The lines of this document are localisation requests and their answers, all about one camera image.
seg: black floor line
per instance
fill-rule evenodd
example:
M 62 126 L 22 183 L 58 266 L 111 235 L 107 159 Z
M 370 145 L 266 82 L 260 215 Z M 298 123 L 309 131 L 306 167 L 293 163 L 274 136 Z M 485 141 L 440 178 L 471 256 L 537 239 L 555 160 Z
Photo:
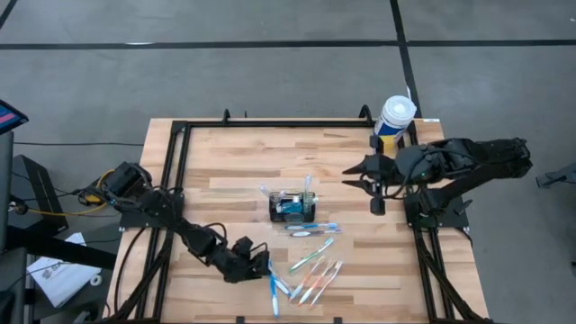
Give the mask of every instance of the black floor line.
M 138 43 L 0 44 L 0 50 L 194 50 L 194 49 L 280 49 L 364 48 L 398 46 L 396 40 L 247 40 Z
M 10 13 L 14 9 L 14 6 L 16 5 L 17 2 L 18 2 L 18 0 L 10 0 L 8 5 L 4 9 L 4 11 L 2 12 L 2 15 L 0 15 L 0 30 L 2 29 L 2 27 L 4 26 L 4 24 L 8 20 L 8 17 L 10 16 Z
M 575 46 L 576 40 L 247 40 L 138 43 L 6 43 L 0 50 L 208 50 L 378 47 L 554 47 Z
M 573 46 L 576 40 L 408 40 L 408 47 Z
M 412 70 L 412 63 L 410 62 L 410 54 L 408 52 L 406 34 L 404 32 L 404 25 L 402 24 L 402 16 L 400 14 L 400 7 L 398 0 L 390 0 L 390 7 L 392 9 L 392 17 L 394 19 L 394 28 L 398 37 L 398 47 L 400 49 L 400 59 L 402 60 L 402 70 L 404 71 L 404 80 L 406 86 L 410 90 L 410 99 L 418 107 L 416 110 L 416 118 L 422 118 L 422 107 L 418 98 L 418 90 L 416 89 L 416 80 L 414 79 L 414 72 Z

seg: concrete floor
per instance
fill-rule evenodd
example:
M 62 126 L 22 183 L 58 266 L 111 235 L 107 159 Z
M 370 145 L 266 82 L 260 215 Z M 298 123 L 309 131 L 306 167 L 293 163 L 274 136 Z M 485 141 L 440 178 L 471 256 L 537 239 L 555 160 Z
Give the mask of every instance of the concrete floor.
M 8 0 L 0 0 L 0 12 Z M 408 40 L 576 39 L 571 0 L 400 0 Z M 19 0 L 0 43 L 396 38 L 388 1 Z M 576 161 L 574 47 L 417 48 L 424 117 L 447 137 L 528 140 L 534 168 L 467 194 L 490 316 L 510 323 L 576 318 L 576 191 L 534 177 Z M 16 140 L 142 142 L 152 117 L 377 114 L 404 94 L 396 48 L 0 50 L 0 98 L 31 123 Z M 16 147 L 56 186 L 86 185 L 139 148 Z M 77 208 L 75 199 L 63 200 Z M 88 230 L 116 219 L 69 219 Z

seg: toothbrush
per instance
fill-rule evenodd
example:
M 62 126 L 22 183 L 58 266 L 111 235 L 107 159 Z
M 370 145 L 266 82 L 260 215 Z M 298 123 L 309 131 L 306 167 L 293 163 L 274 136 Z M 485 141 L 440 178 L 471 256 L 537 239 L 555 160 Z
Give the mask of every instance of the toothbrush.
M 294 291 L 292 292 L 292 295 L 290 295 L 290 301 L 293 300 L 294 297 L 298 296 L 298 294 L 300 293 L 302 288 L 304 288 L 304 285 L 310 280 L 310 278 L 312 278 L 312 275 L 314 275 L 314 273 L 316 272 L 318 267 L 322 264 L 322 262 L 324 262 L 325 258 L 326 258 L 325 256 L 321 256 L 318 259 L 318 261 L 316 261 L 316 265 L 314 265 L 312 267 L 312 269 L 308 272 L 308 274 L 306 274 L 306 276 L 301 281 L 301 283 L 296 287 L 296 289 L 294 289 Z
M 274 277 L 274 281 L 276 282 L 276 287 L 280 288 L 282 293 L 285 293 L 287 296 L 290 296 L 292 294 L 292 290 L 290 288 L 290 285 L 284 279 L 282 279 L 278 274 L 276 274 L 276 272 L 274 271 L 272 260 L 268 260 L 268 269 L 270 270 L 270 272 L 272 273 L 272 276 Z
M 304 302 L 306 302 L 306 300 L 308 299 L 308 297 L 310 297 L 310 295 L 312 294 L 312 291 L 314 290 L 314 288 L 316 288 L 316 286 L 320 283 L 320 280 L 322 280 L 322 278 L 324 278 L 324 275 L 326 275 L 326 273 L 334 266 L 334 262 L 328 262 L 326 269 L 324 269 L 324 272 L 322 272 L 322 274 L 316 279 L 316 281 L 314 281 L 314 283 L 312 284 L 312 286 L 310 286 L 310 288 L 308 288 L 308 290 L 304 293 L 304 295 L 302 296 L 302 298 L 300 298 L 300 301 L 298 301 L 298 306 L 302 305 Z
M 324 241 L 324 245 L 319 248 L 316 252 L 312 252 L 310 255 L 306 256 L 305 258 L 303 258 L 302 260 L 298 261 L 298 263 L 296 263 L 295 265 L 293 265 L 290 268 L 290 273 L 294 272 L 295 270 L 297 270 L 298 268 L 300 268 L 301 266 L 304 266 L 308 261 L 312 260 L 314 257 L 317 257 L 320 253 L 322 253 L 327 247 L 329 247 L 330 245 L 332 245 L 332 243 L 334 243 L 334 239 L 333 238 L 328 238 L 326 241 Z
M 301 232 L 292 233 L 290 234 L 290 236 L 293 238 L 305 238 L 308 236 L 318 236 L 322 234 L 336 234 L 336 233 L 342 233 L 342 229 L 312 230 L 312 231 L 305 230 Z
M 326 287 L 328 287 L 328 285 L 334 280 L 334 278 L 336 278 L 336 275 L 338 274 L 338 271 L 340 271 L 342 264 L 343 264 L 342 261 L 336 262 L 336 265 L 334 265 L 334 274 L 332 274 L 332 276 L 326 281 L 326 283 L 324 283 L 324 286 L 322 286 L 320 291 L 316 294 L 316 297 L 314 297 L 314 299 L 310 303 L 310 307 L 314 306 L 314 304 L 316 303 L 316 301 L 318 300 L 320 295 L 322 293 L 324 293 L 324 290 L 326 289 Z
M 286 191 L 282 190 L 277 196 L 271 197 L 272 193 L 270 192 L 268 187 L 266 187 L 263 184 L 260 185 L 260 193 L 268 197 L 268 199 L 272 200 L 272 203 L 279 203 L 286 196 Z
M 311 200 L 308 197 L 308 191 L 310 190 L 311 182 L 312 175 L 306 175 L 306 183 L 304 184 L 304 199 L 302 200 L 302 207 L 304 212 L 309 212 L 309 208 L 311 208 Z
M 268 261 L 268 267 L 272 266 L 272 260 Z M 276 294 L 276 281 L 275 276 L 270 274 L 270 291 L 272 293 L 272 311 L 274 317 L 278 318 L 280 316 L 279 306 L 278 306 L 278 295 Z
M 336 223 L 312 223 L 303 225 L 288 225 L 284 226 L 285 230 L 307 230 L 307 229 L 317 229 L 318 227 L 327 227 L 329 229 L 335 229 L 338 226 Z

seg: monitor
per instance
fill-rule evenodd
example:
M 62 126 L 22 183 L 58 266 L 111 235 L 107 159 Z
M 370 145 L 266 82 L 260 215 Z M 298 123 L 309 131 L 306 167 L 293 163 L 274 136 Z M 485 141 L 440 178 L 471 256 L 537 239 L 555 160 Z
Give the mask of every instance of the monitor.
M 25 114 L 16 110 L 5 101 L 0 100 L 0 135 L 28 121 Z

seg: white paper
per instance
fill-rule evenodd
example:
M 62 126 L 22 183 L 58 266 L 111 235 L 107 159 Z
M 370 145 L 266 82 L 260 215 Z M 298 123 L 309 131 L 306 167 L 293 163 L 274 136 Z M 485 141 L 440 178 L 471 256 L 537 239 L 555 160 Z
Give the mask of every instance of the white paper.
M 86 245 L 82 233 L 72 234 L 66 242 Z M 90 278 L 102 271 L 101 268 L 93 266 L 61 264 L 61 262 L 62 260 L 43 256 L 28 266 L 28 272 L 54 307 L 62 306 L 84 287 Z M 36 271 L 46 266 L 52 267 Z

